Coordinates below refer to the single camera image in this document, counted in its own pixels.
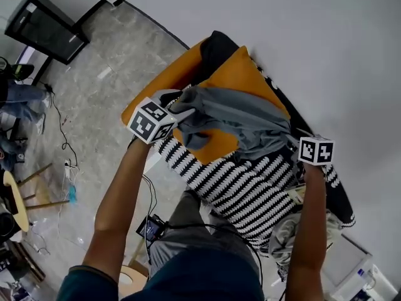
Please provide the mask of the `light grey clothes pile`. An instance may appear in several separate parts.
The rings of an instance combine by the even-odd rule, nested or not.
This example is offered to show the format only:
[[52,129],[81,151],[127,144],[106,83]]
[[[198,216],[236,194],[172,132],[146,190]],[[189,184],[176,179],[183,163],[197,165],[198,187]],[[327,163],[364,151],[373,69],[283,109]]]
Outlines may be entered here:
[[[273,228],[271,233],[268,254],[286,271],[289,268],[291,254],[296,234],[298,232],[301,211],[284,217]],[[326,210],[326,249],[341,236],[343,223],[332,213]]]

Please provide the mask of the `round wooden side table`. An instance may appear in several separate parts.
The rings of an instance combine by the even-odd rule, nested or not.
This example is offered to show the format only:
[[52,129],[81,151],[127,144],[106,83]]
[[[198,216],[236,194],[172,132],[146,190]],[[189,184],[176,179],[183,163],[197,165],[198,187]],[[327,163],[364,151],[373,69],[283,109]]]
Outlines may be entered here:
[[35,210],[35,209],[43,209],[43,208],[51,208],[55,206],[59,206],[62,204],[68,204],[70,202],[69,199],[63,201],[57,201],[52,203],[45,203],[45,204],[37,204],[34,206],[27,206],[25,205],[25,201],[35,198],[36,195],[32,194],[27,197],[22,197],[20,188],[23,187],[25,184],[33,180],[35,177],[42,174],[45,170],[50,168],[53,164],[47,164],[46,166],[42,167],[41,169],[37,170],[36,172],[32,173],[32,175],[28,176],[26,179],[23,179],[20,182],[17,182],[13,176],[13,174],[9,171],[5,171],[3,174],[3,186],[7,190],[11,190],[14,200],[14,205],[16,207],[16,213],[12,212],[13,218],[17,225],[21,228],[21,230],[27,233],[30,229],[29,225],[29,218],[28,218],[28,211]]

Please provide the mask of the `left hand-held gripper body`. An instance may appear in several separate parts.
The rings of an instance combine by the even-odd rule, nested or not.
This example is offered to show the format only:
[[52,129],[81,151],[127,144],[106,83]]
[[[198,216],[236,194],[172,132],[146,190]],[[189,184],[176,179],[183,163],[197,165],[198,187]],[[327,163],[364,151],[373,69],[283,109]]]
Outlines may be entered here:
[[145,97],[135,108],[127,128],[146,144],[166,138],[177,126],[177,119],[151,98]]

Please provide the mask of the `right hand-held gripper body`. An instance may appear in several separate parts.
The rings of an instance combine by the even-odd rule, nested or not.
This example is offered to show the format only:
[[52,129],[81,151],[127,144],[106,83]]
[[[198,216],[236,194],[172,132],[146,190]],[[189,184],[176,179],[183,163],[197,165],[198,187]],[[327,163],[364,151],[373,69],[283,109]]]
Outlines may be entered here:
[[289,143],[295,147],[291,160],[294,163],[304,162],[312,166],[332,164],[335,141],[320,135],[301,137],[299,140],[287,135]]

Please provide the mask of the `person's grey trousers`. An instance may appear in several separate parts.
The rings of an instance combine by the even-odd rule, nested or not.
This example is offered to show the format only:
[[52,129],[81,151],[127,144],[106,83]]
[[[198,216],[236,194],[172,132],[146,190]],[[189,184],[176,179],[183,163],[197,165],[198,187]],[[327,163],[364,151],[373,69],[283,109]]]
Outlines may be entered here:
[[154,276],[174,256],[191,248],[216,249],[238,255],[258,273],[259,267],[251,250],[235,227],[222,216],[211,213],[210,224],[217,228],[208,230],[201,218],[200,206],[200,196],[190,188],[185,189],[169,219],[169,225],[175,228],[165,230],[150,247],[150,276]]

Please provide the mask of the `tall black cabinet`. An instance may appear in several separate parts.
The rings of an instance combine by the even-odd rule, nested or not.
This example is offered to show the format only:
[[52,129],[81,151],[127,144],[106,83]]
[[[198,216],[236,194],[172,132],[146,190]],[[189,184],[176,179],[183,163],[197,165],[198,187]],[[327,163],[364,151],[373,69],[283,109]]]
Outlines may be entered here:
[[22,0],[8,19],[5,35],[67,65],[88,38],[50,0]]

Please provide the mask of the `large orange cushion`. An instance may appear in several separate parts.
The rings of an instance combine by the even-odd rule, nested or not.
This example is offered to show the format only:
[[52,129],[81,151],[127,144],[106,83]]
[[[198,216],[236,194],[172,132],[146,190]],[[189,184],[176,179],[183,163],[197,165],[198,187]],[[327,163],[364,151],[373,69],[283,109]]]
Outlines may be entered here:
[[[167,75],[166,86],[181,90],[190,85],[201,65],[200,46],[200,43],[193,46],[169,65],[164,71]],[[248,55],[245,46],[239,47],[207,80],[199,85],[201,87],[219,87],[250,93],[271,102],[287,119],[290,118],[288,109],[266,83]],[[237,149],[237,141],[226,132],[213,129],[210,132],[207,131],[206,135],[210,136],[211,140],[203,149],[190,150],[203,164],[213,162]]]

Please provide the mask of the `person's right forearm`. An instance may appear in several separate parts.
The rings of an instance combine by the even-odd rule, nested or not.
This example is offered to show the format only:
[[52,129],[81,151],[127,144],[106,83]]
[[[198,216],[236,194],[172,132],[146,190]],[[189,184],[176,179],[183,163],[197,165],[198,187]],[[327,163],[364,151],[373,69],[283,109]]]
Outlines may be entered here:
[[326,254],[326,187],[320,167],[305,163],[304,168],[306,191],[291,266],[318,273]]

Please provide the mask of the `pale illustrated book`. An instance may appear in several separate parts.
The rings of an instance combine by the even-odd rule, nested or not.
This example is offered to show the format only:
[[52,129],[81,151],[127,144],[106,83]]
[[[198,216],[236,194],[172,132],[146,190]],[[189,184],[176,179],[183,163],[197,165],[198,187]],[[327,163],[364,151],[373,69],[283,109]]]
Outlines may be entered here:
[[306,192],[306,184],[298,184],[286,190],[287,194],[291,197],[297,205],[302,205]]

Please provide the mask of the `black screen device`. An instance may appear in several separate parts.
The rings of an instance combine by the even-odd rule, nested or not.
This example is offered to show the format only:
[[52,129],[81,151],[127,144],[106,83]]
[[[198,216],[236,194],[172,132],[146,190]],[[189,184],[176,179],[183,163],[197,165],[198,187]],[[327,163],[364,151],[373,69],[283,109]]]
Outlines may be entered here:
[[146,216],[135,232],[147,242],[152,243],[162,236],[166,228],[167,223],[154,214]]

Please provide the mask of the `speckled black white garment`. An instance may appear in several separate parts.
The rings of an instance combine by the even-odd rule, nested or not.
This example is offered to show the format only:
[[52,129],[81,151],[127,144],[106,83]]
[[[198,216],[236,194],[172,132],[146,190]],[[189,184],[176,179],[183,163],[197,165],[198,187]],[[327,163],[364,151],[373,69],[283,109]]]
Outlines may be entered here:
[[276,262],[278,275],[282,282],[287,281],[288,277],[288,270],[289,270],[289,259],[285,260],[284,262]]

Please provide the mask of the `oval wooden coffee table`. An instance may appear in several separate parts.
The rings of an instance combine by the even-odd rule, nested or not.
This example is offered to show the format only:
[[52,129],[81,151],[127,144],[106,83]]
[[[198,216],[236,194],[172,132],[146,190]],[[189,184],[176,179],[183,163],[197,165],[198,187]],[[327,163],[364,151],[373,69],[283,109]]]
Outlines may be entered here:
[[133,280],[131,285],[120,285],[118,281],[118,292],[121,297],[127,297],[141,291],[147,283],[148,270],[140,263],[135,263],[132,266],[123,265],[121,272],[128,274]]

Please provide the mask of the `person's left forearm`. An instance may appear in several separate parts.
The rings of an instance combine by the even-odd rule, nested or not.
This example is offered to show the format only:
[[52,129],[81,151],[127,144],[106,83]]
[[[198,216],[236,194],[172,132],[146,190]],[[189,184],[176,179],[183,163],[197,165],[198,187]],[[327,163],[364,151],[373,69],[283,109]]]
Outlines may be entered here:
[[128,232],[150,148],[139,139],[129,145],[96,212],[96,233]]

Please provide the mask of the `striped black white sofa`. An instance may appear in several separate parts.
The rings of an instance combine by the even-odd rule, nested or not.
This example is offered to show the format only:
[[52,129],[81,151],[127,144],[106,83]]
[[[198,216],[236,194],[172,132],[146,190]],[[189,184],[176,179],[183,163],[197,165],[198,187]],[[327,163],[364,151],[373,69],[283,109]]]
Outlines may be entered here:
[[[266,83],[273,89],[273,92],[278,96],[278,98],[284,103],[286,108],[288,109],[288,112],[290,114],[290,120],[291,120],[291,127],[292,127],[292,134],[295,137],[300,137],[303,131],[308,130],[308,125],[306,122],[303,120],[303,118],[299,115],[299,113],[296,111],[296,109],[292,106],[292,104],[288,101],[288,99],[283,95],[283,93],[273,87],[272,81],[266,77],[263,74],[263,71],[260,67],[257,66],[257,69],[259,72],[262,74],[263,78],[265,78]],[[156,76],[130,103],[130,105],[123,111],[122,113],[122,121],[124,123],[127,123],[130,120],[131,115],[133,114],[133,111],[135,107],[145,98],[145,97],[151,97],[156,91],[158,90],[163,90],[163,89],[174,89],[170,88],[165,85],[166,82],[166,74],[162,71],[158,76]],[[171,136],[174,136],[177,138],[177,136],[181,136],[180,132],[178,130],[175,130]],[[284,153],[281,152],[281,149],[279,150],[282,154],[286,154],[284,157],[289,157],[291,159],[291,156],[293,155],[292,153],[292,148],[291,147],[285,147],[282,150],[284,150]],[[293,168],[292,171],[294,172],[295,176],[297,177],[296,183],[301,181],[301,166],[295,164],[292,160],[290,162],[293,163]],[[295,213],[299,211],[300,207],[295,204],[295,211],[291,213]],[[267,248],[260,248],[258,249],[261,251],[262,254],[266,254],[268,247]]]

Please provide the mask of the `grey garment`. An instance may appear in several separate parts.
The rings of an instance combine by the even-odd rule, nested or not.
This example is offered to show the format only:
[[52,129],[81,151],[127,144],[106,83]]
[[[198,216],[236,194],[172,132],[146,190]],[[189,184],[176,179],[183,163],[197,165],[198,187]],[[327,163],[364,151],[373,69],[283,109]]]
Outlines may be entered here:
[[289,118],[273,103],[250,93],[216,87],[190,87],[169,110],[192,113],[178,125],[182,144],[204,164],[231,152],[257,160],[289,143]]

